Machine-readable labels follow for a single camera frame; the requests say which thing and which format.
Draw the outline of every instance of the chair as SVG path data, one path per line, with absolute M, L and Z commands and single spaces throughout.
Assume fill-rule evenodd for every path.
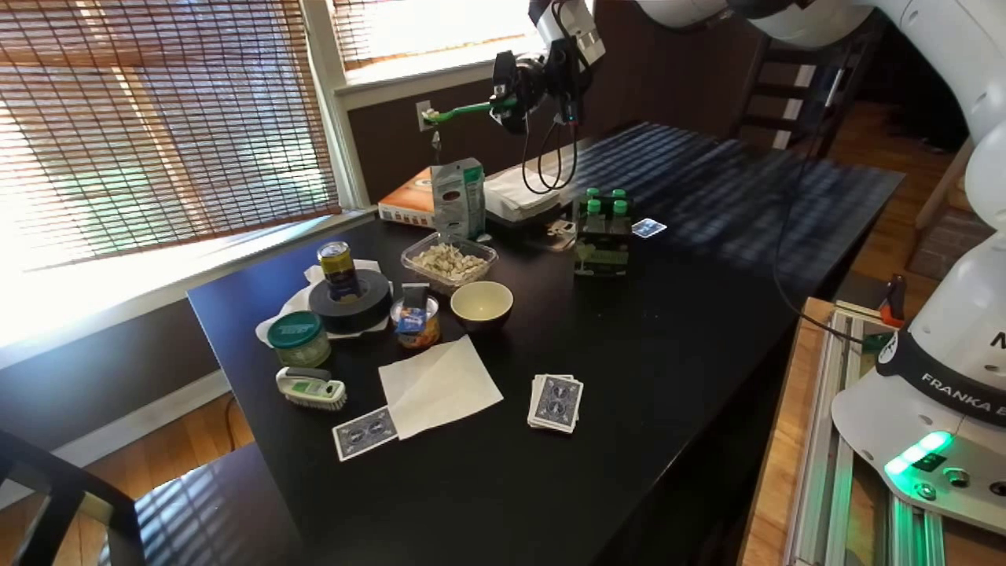
M 258 448 L 184 472 L 132 500 L 97 474 L 0 431 L 0 485 L 43 494 L 17 563 L 53 563 L 81 514 L 106 522 L 102 563 L 289 563 L 297 525 L 269 485 Z
M 881 37 L 883 30 L 874 24 L 823 51 L 796 51 L 768 37 L 729 135 L 823 157 Z

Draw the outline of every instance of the window blind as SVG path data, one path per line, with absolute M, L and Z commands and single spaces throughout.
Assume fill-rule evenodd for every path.
M 347 70 L 534 35 L 513 0 L 333 0 Z
M 298 0 L 6 0 L 0 272 L 335 207 Z

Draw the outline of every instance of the green light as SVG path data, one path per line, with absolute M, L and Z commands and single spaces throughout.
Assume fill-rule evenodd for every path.
M 949 448 L 953 434 L 949 431 L 930 431 L 925 434 L 919 444 L 913 444 L 905 452 L 899 452 L 895 459 L 891 459 L 883 465 L 885 474 L 901 474 L 909 465 L 916 465 L 919 459 L 925 459 L 926 452 L 936 452 L 944 448 Z

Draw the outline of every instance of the window sill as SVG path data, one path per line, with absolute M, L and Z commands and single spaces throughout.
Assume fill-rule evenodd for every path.
M 313 217 L 146 255 L 6 276 L 0 288 L 0 368 L 20 365 L 130 319 L 141 319 L 170 303 L 182 303 L 193 288 L 223 276 L 256 255 L 368 213 L 372 212 L 349 212 L 340 217 Z
M 417 99 L 429 91 L 488 81 L 493 79 L 493 60 L 499 51 L 539 58 L 541 40 L 519 37 L 519 40 L 496 40 L 496 44 L 480 44 L 465 51 L 447 51 L 434 58 L 375 62 L 375 66 L 347 73 L 349 85 L 335 90 L 335 99 L 347 105 L 347 112 L 360 112 L 360 107 L 390 105 L 402 99 Z

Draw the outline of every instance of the green lid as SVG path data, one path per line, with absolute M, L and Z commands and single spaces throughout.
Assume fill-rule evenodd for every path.
M 320 333 L 320 319 L 313 312 L 289 312 L 269 326 L 272 349 L 297 349 L 311 342 Z

